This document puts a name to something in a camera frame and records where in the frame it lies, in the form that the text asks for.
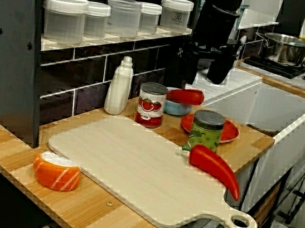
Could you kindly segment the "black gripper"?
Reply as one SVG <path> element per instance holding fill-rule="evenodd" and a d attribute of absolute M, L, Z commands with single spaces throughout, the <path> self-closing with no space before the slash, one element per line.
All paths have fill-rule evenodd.
<path fill-rule="evenodd" d="M 178 75 L 182 84 L 192 84 L 198 71 L 199 59 L 212 59 L 206 78 L 221 84 L 237 57 L 240 43 L 229 39 L 240 14 L 205 4 L 192 35 L 177 51 L 180 58 Z"/>

